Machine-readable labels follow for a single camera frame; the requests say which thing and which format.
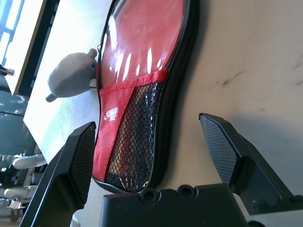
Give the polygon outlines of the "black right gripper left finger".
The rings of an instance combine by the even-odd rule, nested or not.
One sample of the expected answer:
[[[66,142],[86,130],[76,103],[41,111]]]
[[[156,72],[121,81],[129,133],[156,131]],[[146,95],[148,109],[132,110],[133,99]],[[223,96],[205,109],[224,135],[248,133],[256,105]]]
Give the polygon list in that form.
[[[87,202],[95,149],[94,122],[75,129],[48,164],[22,219],[24,227],[68,227]]]

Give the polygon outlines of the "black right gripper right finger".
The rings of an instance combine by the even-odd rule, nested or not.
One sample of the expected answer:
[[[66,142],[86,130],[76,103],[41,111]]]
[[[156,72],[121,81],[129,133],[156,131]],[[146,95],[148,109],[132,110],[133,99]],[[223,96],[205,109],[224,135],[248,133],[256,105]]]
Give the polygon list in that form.
[[[206,145],[221,181],[237,194],[249,214],[301,210],[293,195],[259,151],[225,119],[200,113]]]

